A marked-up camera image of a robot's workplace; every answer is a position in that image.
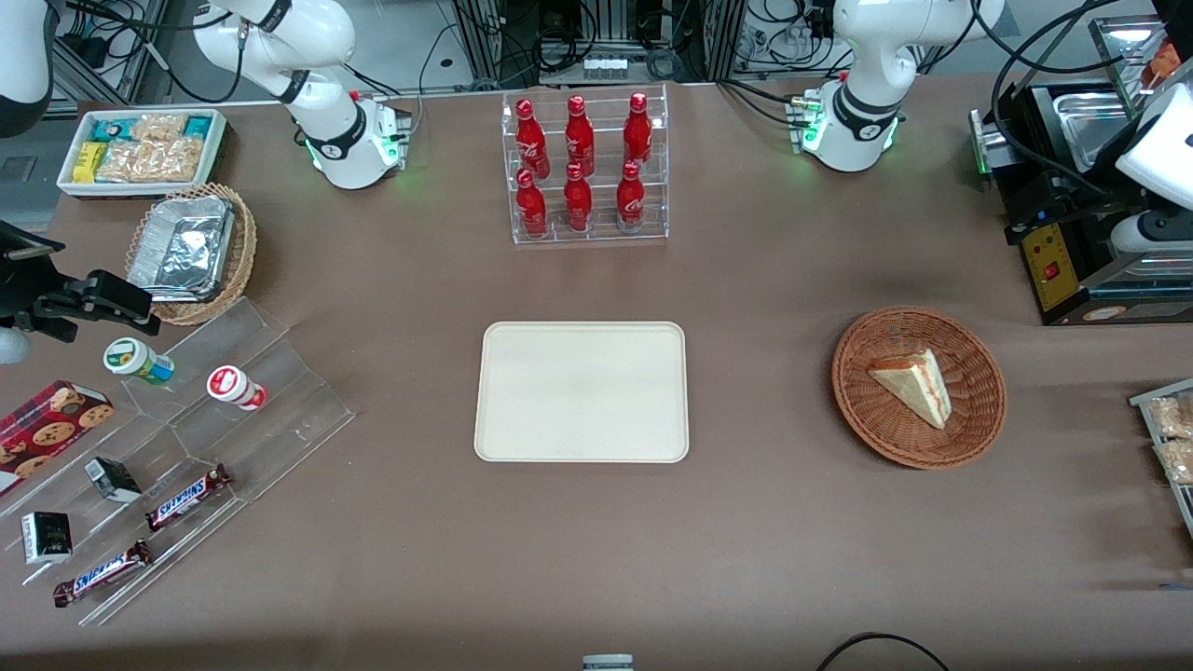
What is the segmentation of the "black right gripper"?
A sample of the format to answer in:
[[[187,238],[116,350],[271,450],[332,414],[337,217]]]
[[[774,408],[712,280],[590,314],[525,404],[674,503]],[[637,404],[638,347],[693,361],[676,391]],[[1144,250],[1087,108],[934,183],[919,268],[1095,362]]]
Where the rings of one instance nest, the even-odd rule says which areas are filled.
[[[68,300],[68,318],[81,318],[82,303],[69,293],[74,279],[57,271],[51,256],[64,244],[1,222],[1,319],[25,333],[41,333],[58,341],[74,341],[78,324],[64,318],[30,314],[44,294]],[[125,324],[142,336],[157,336],[161,319],[153,314],[152,294],[106,270],[86,278],[86,314],[95,322]]]

